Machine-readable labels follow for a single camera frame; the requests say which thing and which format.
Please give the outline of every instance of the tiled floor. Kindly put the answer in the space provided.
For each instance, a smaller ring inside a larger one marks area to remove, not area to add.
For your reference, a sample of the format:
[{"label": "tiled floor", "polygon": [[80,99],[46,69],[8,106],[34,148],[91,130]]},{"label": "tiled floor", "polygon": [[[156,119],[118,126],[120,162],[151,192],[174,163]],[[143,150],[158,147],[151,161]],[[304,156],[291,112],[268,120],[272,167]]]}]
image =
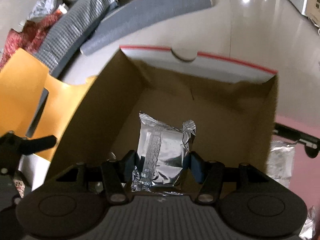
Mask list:
[{"label": "tiled floor", "polygon": [[[119,44],[161,45],[221,54],[278,70],[278,120],[291,123],[295,128],[303,126],[304,131],[320,137],[320,36],[317,29],[288,0],[213,1],[210,9],[159,22],[88,57],[79,54],[65,71],[63,80],[84,83],[86,77],[101,71]],[[0,12],[4,16],[0,22],[1,44],[9,28],[25,19],[34,2],[0,0]],[[303,174],[311,169],[310,165],[314,165],[312,171],[318,170],[316,162],[304,159],[303,150],[300,155],[296,155],[295,171]],[[320,179],[318,173],[309,176],[315,183]],[[312,183],[309,182],[308,177],[292,179],[299,195],[310,192]],[[319,192],[320,188],[308,199],[308,205],[317,204],[313,201]]]}]

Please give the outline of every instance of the cardboard box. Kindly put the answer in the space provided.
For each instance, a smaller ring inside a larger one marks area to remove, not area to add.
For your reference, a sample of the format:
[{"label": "cardboard box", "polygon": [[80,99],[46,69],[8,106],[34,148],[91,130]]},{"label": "cardboard box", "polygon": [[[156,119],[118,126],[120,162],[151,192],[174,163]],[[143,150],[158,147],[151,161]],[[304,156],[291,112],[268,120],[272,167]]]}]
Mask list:
[{"label": "cardboard box", "polygon": [[320,0],[307,0],[306,16],[320,26]]},{"label": "cardboard box", "polygon": [[65,131],[47,179],[77,162],[99,165],[112,151],[137,149],[139,111],[173,127],[192,119],[193,150],[228,167],[264,170],[274,128],[277,75],[238,60],[170,48],[123,46],[83,99]]}]

